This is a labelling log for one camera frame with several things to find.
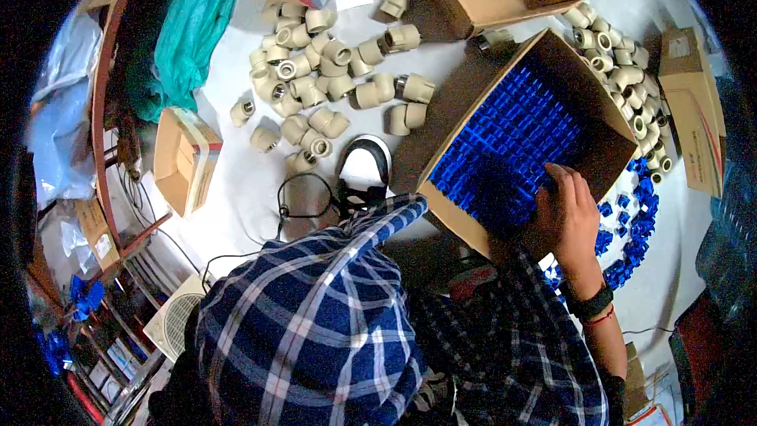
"teal plastic bag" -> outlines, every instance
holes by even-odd
[[[207,80],[211,54],[229,24],[234,1],[170,1],[155,46],[157,78],[142,74],[142,68],[139,76],[127,79],[127,87],[139,88],[129,92],[139,118],[157,123],[167,106],[197,111],[192,91]]]

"person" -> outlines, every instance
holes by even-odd
[[[213,285],[170,382],[149,398],[150,424],[623,424],[625,346],[582,176],[546,165],[556,190],[537,194],[535,233],[560,263],[585,343],[518,248],[446,296],[405,290],[380,245],[428,204],[384,199],[390,168],[385,144],[359,137],[338,185],[347,217],[266,243]]]

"pipe elbow fitting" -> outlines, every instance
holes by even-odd
[[[294,114],[285,118],[280,128],[285,140],[296,147],[300,144],[302,137],[308,132],[310,126],[305,116]]]
[[[347,65],[339,66],[325,56],[321,56],[321,74],[327,78],[336,78],[347,73]]]
[[[436,84],[415,73],[397,77],[397,94],[405,100],[428,104],[435,89]]]
[[[352,51],[339,40],[328,42],[323,47],[323,53],[321,54],[329,60],[334,61],[334,64],[337,66],[346,66],[352,60]]]
[[[389,27],[384,33],[384,42],[389,52],[415,50],[421,44],[421,33],[414,24]]]
[[[328,95],[335,101],[346,97],[354,89],[355,83],[348,74],[337,76],[328,82]]]
[[[276,44],[286,48],[303,48],[310,43],[310,35],[305,24],[294,28],[282,28],[276,33]]]
[[[330,9],[308,9],[305,13],[305,25],[308,27],[308,33],[321,33],[333,27],[336,18],[336,12]]]
[[[307,173],[316,167],[318,159],[309,151],[303,149],[299,153],[293,153],[284,159],[287,171],[290,174]]]
[[[383,13],[399,19],[407,10],[407,0],[384,0],[378,7]]]
[[[376,87],[376,97],[379,103],[394,99],[394,76],[392,74],[379,72],[373,75],[372,80]]]
[[[302,103],[295,99],[291,95],[291,92],[288,92],[284,94],[284,97],[282,97],[279,102],[271,104],[271,109],[281,117],[287,118],[299,113],[299,111],[302,110]]]
[[[250,137],[250,145],[263,153],[268,153],[279,144],[279,136],[265,127],[256,127]]]
[[[352,48],[352,60],[350,60],[350,72],[354,78],[373,72],[373,66],[366,64],[360,56],[357,48]]]
[[[231,110],[232,122],[235,127],[243,127],[255,112],[255,103],[249,99],[234,104]]]
[[[316,158],[326,158],[332,152],[331,142],[310,127],[305,132],[305,135],[302,136],[300,147],[309,151]]]
[[[350,120],[339,112],[333,112],[327,107],[320,107],[310,116],[308,120],[310,127],[323,134],[326,138],[334,139],[342,135],[347,127],[350,126]]]
[[[357,51],[367,65],[376,66],[384,62],[384,53],[379,46],[378,38],[366,40],[357,45]]]

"blue plaid shirt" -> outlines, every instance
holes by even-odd
[[[496,332],[487,341],[510,346],[500,352],[489,345],[490,351],[509,355],[513,368],[487,371],[493,365],[482,356],[489,353],[477,350],[483,345],[471,341],[474,333],[459,329],[443,299],[417,298],[427,312],[416,313],[425,336],[416,343],[400,270],[377,246],[426,210],[423,196],[396,196],[295,242],[266,243],[256,260],[213,286],[201,302],[194,351],[216,421],[406,421],[434,377],[421,357],[423,345],[429,364],[447,369],[460,388],[458,406],[437,415],[445,422],[496,422],[506,409],[506,417],[528,424],[607,423],[591,357],[541,273],[524,272],[525,284],[505,280],[521,291],[497,295],[514,303],[525,296],[524,307],[533,310],[528,319],[503,322],[503,329],[489,324]],[[503,289],[501,281],[489,285]],[[530,331],[519,332],[519,322]],[[487,412],[490,400],[497,405]]]

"stacked fitting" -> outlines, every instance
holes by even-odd
[[[326,138],[334,139],[342,135],[350,121],[339,112],[333,112],[327,107],[320,107],[308,119],[310,127],[316,129]]]
[[[419,128],[425,122],[427,106],[421,103],[407,103],[394,106],[389,115],[389,133],[410,135],[410,130]]]
[[[435,89],[436,84],[415,73],[397,77],[397,95],[405,100],[428,104]]]

